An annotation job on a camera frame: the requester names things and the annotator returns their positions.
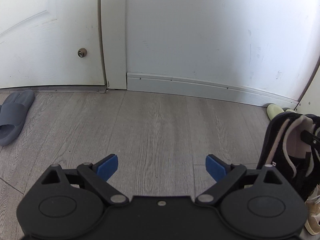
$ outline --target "black sneaker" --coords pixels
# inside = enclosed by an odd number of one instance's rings
[[[319,169],[315,169],[311,146],[300,139],[302,131],[313,133],[314,127],[313,119],[305,115],[278,114],[268,126],[257,165],[257,169],[265,164],[275,166],[304,201],[309,196],[309,188],[312,188],[311,193],[320,182],[320,176],[315,176]],[[320,166],[320,159],[316,161],[316,166]]]

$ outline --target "slipper strap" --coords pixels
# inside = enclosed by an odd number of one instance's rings
[[[28,109],[19,103],[3,104],[0,110],[0,126],[14,125],[17,126],[24,121]]]

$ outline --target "gray wood floor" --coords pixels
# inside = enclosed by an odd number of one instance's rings
[[[0,103],[8,96],[0,94]],[[207,154],[255,168],[268,126],[265,108],[177,95],[113,90],[37,93],[25,126],[0,148],[0,238],[23,235],[15,210],[52,163],[75,168],[110,153],[108,181],[133,195],[196,195],[213,185]]]

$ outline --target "blue gripper pad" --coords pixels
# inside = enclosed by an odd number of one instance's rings
[[[110,177],[118,169],[118,156],[114,155],[104,163],[100,164],[97,168],[96,174],[104,181],[110,179]]]
[[[216,182],[227,175],[225,168],[209,156],[207,156],[205,159],[205,168]]]

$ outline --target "beige sneaker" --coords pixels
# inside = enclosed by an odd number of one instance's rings
[[[313,236],[320,233],[320,186],[317,185],[311,196],[306,201],[308,208],[308,219],[305,227]]]

